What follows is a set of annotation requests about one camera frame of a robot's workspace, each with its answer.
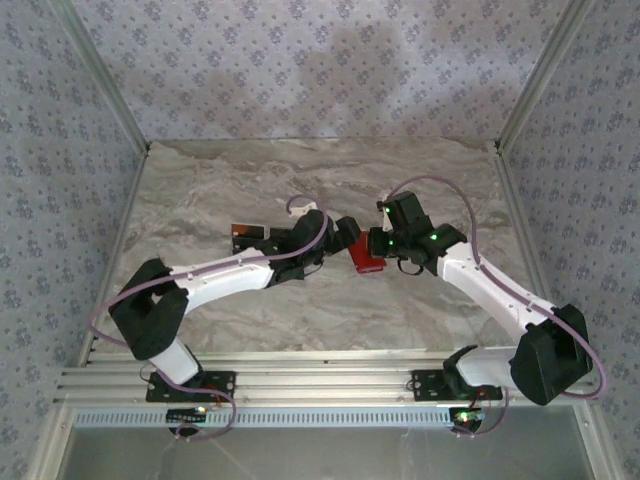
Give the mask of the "red leather card holder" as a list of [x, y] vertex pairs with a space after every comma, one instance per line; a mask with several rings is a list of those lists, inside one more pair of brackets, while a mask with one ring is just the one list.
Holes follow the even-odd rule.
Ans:
[[356, 272], [360, 275], [382, 272], [387, 266], [385, 259], [370, 256], [368, 238], [369, 232], [362, 231], [358, 240], [348, 247]]

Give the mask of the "clear acrylic card stand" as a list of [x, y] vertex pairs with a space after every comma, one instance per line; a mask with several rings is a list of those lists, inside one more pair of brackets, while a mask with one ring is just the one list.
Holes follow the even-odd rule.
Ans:
[[265, 256], [293, 252], [301, 243], [291, 228], [234, 223], [231, 225], [231, 253], [239, 254], [253, 248]]

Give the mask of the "small circuit board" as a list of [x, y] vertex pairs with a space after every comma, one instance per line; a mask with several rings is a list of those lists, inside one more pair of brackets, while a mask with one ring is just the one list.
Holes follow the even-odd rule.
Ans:
[[481, 427], [486, 415], [480, 408], [454, 407], [449, 409], [449, 417], [454, 432], [474, 435]]
[[204, 407], [173, 408], [165, 414], [167, 423], [202, 423], [206, 420], [207, 410]]

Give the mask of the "grey metal panel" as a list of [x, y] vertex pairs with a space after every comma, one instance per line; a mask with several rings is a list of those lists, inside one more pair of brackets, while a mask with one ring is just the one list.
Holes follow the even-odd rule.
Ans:
[[578, 441], [506, 429], [463, 439], [403, 429], [78, 429], [56, 480], [595, 480]]

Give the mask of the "aluminium side rail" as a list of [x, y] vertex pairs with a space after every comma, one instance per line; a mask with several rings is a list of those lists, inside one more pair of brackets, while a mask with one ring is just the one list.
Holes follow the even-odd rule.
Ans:
[[502, 153], [501, 144], [498, 140], [490, 142], [489, 145], [496, 154], [497, 174], [533, 291], [540, 297], [552, 300], [549, 284], [543, 271], [542, 262], [510, 165]]
[[133, 210], [133, 204], [135, 202], [135, 198], [136, 198], [137, 190], [141, 181], [142, 173], [144, 171], [145, 164], [149, 155], [149, 150], [150, 150], [150, 147], [147, 147], [146, 150], [142, 153], [140, 157], [140, 161], [138, 162], [138, 166], [136, 168], [135, 175], [132, 180], [131, 188], [129, 189], [129, 193], [124, 205], [122, 216], [119, 221], [117, 234], [112, 244], [112, 248], [108, 257], [108, 262], [105, 267], [105, 272], [102, 277], [100, 288], [96, 296], [96, 303], [94, 305], [94, 308], [92, 309], [91, 314], [89, 315], [89, 320], [87, 321], [87, 325], [92, 325], [95, 322], [95, 320], [98, 318], [98, 308], [101, 307], [109, 299], [110, 288], [113, 283], [115, 272], [117, 271], [119, 256], [123, 249], [125, 234], [127, 232], [128, 223], [130, 220], [131, 212]]

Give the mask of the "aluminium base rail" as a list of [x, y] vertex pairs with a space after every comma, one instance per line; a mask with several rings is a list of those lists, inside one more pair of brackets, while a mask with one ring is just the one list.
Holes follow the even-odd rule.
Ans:
[[[350, 350], [200, 353], [209, 370], [237, 373], [241, 407], [404, 406], [410, 372], [435, 369], [449, 351]], [[142, 364], [128, 353], [91, 353], [83, 367], [65, 368], [53, 401], [78, 406], [133, 406], [144, 402]]]

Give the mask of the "aluminium frame post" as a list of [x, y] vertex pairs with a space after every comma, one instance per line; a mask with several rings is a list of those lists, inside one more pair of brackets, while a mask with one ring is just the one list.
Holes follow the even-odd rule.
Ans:
[[618, 480], [610, 441], [605, 435], [605, 424], [589, 402], [573, 407], [582, 444], [594, 480]]
[[525, 127], [565, 53], [571, 46], [596, 0], [567, 0], [542, 53], [496, 139], [499, 155], [505, 156]]
[[123, 129], [125, 136], [137, 151], [146, 153], [149, 142], [139, 128], [115, 78], [109, 72], [105, 61], [99, 54], [89, 30], [84, 25], [72, 0], [47, 1], [68, 34], [92, 80]]
[[75, 421], [75, 408], [63, 404], [48, 413], [26, 480], [56, 480]]

